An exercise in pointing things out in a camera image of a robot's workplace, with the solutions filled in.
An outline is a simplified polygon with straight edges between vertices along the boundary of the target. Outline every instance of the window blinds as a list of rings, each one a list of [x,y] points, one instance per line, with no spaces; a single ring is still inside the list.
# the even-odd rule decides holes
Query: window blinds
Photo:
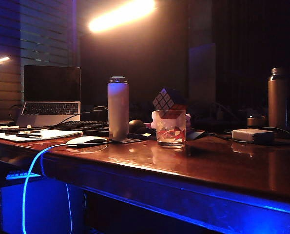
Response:
[[[72,66],[72,0],[0,0],[0,120],[23,100],[23,66]]]

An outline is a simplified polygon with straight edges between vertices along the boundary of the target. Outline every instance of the desk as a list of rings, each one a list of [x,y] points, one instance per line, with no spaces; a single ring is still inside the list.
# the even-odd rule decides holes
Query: desk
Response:
[[[0,161],[28,169],[41,149],[70,138],[13,143]],[[290,233],[290,146],[204,137],[182,149],[155,141],[57,147],[46,176],[222,233]],[[40,164],[34,172],[40,173]]]

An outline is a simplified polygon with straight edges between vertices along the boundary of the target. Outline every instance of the cup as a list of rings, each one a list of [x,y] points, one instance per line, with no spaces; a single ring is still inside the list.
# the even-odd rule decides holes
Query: cup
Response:
[[[186,141],[186,110],[155,111],[158,145],[180,148]]]

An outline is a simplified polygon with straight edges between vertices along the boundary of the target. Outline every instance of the white paper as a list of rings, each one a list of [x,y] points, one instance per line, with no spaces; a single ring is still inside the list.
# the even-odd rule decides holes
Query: white paper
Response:
[[[5,133],[0,133],[0,138],[11,141],[36,141],[36,140],[46,140],[60,137],[67,137],[77,134],[82,134],[82,131],[62,131],[62,130],[50,130],[50,129],[41,129],[39,133],[33,133],[36,135],[42,135],[41,138],[26,138],[19,137],[16,135],[5,135]]]

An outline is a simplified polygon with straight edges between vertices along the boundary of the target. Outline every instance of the power bank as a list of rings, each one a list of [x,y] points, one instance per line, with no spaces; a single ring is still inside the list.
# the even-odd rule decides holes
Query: power bank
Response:
[[[255,144],[270,143],[274,140],[274,132],[254,128],[236,129],[232,131],[232,139]]]

